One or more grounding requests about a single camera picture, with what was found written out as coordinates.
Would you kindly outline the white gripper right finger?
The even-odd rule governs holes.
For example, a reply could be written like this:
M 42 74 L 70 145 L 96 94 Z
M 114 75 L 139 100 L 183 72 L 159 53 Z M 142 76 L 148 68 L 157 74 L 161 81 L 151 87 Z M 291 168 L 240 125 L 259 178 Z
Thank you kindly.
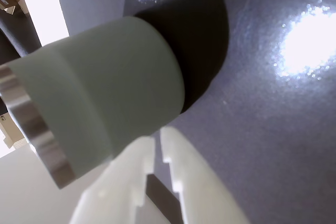
M 179 130 L 161 128 L 160 142 L 185 223 L 249 223 L 230 191 Z

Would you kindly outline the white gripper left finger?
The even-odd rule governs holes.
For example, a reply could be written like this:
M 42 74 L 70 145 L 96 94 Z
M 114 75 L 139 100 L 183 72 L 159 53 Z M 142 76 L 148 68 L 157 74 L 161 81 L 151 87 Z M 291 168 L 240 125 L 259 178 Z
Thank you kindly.
M 154 138 L 129 144 L 82 193 L 70 223 L 134 223 L 154 172 Z

